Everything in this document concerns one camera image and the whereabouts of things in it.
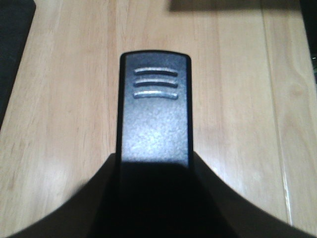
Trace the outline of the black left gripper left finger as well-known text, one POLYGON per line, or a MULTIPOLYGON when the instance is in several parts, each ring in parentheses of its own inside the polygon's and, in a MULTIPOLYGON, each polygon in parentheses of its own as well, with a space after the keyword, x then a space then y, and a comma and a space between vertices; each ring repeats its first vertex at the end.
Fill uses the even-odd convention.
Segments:
POLYGON ((113 174, 115 154, 112 153, 83 186, 62 206, 11 238, 85 238, 87 237, 103 193, 113 174))

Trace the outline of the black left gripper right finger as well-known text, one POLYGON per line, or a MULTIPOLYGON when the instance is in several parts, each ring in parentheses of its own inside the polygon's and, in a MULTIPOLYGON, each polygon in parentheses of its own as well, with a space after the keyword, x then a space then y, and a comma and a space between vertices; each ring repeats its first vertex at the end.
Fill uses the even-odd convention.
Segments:
POLYGON ((228 186, 197 154, 195 175, 230 228, 240 238, 308 238, 310 235, 270 215, 228 186))

